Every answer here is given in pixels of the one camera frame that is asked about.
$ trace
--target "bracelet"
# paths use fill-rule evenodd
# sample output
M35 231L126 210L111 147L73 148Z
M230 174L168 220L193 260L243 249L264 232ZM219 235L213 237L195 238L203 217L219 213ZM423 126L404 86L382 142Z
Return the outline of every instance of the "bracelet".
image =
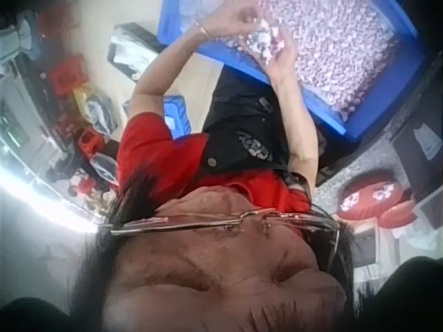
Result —
M206 31L206 29L201 25L200 22L198 22L197 20L195 20L195 25L198 27L198 29L200 29L200 31L206 36L206 38L208 40L211 40L211 36L209 35L208 31Z

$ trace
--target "tiled floor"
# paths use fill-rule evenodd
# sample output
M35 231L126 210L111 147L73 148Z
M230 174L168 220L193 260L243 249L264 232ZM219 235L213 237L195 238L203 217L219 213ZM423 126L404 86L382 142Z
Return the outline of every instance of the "tiled floor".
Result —
M111 34L116 24L129 22L156 33L162 0L78 1L80 27L71 34L68 44L73 52L83 53L92 85L113 100L120 122L115 139L119 139L126 124L120 106L131 97L134 83L107 62ZM194 132L203 125L221 69L221 63L195 54L169 91L185 97Z

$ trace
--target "hand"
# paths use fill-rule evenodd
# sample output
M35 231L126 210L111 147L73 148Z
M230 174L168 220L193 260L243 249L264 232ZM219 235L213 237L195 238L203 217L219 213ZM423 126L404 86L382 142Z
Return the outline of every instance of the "hand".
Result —
M297 47L291 34L284 26L280 26L280 37L284 41L284 48L275 55L268 64L265 64L262 61L261 55L253 52L246 45L244 40L241 41L243 48L254 57L263 68L264 72L268 75L274 88L281 85L288 77L294 78L296 76L295 65L298 58Z
M212 38L247 35L257 30L253 18L260 16L258 0L223 0L201 26Z

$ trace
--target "eyeglasses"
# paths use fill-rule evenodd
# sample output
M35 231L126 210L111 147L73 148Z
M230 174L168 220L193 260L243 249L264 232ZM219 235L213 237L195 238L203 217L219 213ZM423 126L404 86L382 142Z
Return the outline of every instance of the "eyeglasses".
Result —
M268 232L273 225L285 225L291 229L297 229L306 237L311 234L321 235L324 251L324 270L329 270L334 261L338 239L340 237L340 225L331 219L303 213L281 213L273 208L247 211L241 214L180 214L176 216L153 217L126 223L125 225L105 224L102 227L109 228L113 237L129 237L153 232L177 232L182 230L197 230L202 228L220 228L226 232L242 232L246 218L259 216L260 224L264 232Z

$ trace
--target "light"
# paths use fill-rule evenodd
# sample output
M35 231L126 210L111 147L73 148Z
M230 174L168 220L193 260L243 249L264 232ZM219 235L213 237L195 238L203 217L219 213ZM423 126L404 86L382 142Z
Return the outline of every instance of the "light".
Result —
M0 185L49 221L81 233L96 233L97 225L66 209L62 202L36 193L29 185L0 167Z

